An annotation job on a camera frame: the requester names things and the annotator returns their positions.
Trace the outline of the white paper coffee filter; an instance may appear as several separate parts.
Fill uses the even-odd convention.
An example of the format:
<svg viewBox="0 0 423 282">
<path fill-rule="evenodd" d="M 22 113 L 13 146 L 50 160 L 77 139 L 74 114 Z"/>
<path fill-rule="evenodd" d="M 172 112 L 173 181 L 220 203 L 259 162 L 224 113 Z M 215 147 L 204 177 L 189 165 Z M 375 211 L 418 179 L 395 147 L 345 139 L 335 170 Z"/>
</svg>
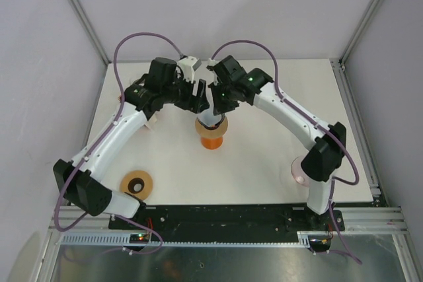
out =
<svg viewBox="0 0 423 282">
<path fill-rule="evenodd" d="M 197 115 L 197 118 L 204 125 L 211 127 L 221 121 L 221 114 L 215 115 L 213 108 L 208 108 Z"/>
</svg>

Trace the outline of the blue glass dripper cone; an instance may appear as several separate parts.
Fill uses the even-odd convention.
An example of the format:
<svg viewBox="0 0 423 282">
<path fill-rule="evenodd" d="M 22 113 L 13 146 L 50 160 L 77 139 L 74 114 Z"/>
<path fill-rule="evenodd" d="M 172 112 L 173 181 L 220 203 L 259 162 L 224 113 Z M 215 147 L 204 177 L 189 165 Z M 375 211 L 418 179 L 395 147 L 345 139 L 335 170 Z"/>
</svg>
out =
<svg viewBox="0 0 423 282">
<path fill-rule="evenodd" d="M 202 127 L 205 127 L 208 130 L 217 129 L 224 121 L 225 114 L 214 115 L 213 113 L 201 113 L 197 116 Z"/>
</svg>

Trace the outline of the orange glass flask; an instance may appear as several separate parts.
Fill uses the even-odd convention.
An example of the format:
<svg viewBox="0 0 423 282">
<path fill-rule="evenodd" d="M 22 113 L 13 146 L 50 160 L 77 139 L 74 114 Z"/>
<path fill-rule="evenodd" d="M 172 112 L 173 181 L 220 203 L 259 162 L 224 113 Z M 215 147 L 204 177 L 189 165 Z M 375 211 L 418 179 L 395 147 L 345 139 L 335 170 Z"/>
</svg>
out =
<svg viewBox="0 0 423 282">
<path fill-rule="evenodd" d="M 215 150 L 218 149 L 223 144 L 223 136 L 217 138 L 200 138 L 201 144 L 208 150 Z"/>
</svg>

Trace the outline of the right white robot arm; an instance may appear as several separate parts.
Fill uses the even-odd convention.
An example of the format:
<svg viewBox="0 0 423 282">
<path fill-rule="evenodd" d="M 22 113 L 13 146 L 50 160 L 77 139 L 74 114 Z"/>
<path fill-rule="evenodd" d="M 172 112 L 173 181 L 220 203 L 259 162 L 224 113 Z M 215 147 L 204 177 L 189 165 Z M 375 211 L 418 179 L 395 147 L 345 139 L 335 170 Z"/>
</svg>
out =
<svg viewBox="0 0 423 282">
<path fill-rule="evenodd" d="M 245 71 L 231 55 L 221 61 L 210 59 L 207 68 L 215 80 L 209 85 L 215 115 L 233 111 L 246 102 L 269 114 L 287 128 L 307 149 L 301 168 L 310 178 L 305 223 L 322 229 L 329 220 L 331 180 L 346 154 L 346 128 L 320 120 L 280 90 L 275 77 L 254 68 Z"/>
</svg>

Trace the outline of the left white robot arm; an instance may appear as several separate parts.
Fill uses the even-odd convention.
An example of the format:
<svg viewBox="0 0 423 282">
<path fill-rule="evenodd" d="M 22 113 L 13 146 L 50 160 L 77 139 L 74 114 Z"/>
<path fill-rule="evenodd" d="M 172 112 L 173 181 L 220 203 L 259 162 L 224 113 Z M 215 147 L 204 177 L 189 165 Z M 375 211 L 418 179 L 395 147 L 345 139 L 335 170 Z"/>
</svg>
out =
<svg viewBox="0 0 423 282">
<path fill-rule="evenodd" d="M 157 57 L 149 71 L 121 94 L 116 113 L 95 140 L 66 162 L 53 167 L 63 198 L 91 216 L 101 213 L 123 216 L 132 229 L 145 224 L 146 213 L 134 195 L 112 190 L 102 184 L 109 166 L 130 140 L 165 104 L 198 114 L 209 108 L 206 82 L 195 81 L 201 61 L 186 56 L 178 61 Z"/>
</svg>

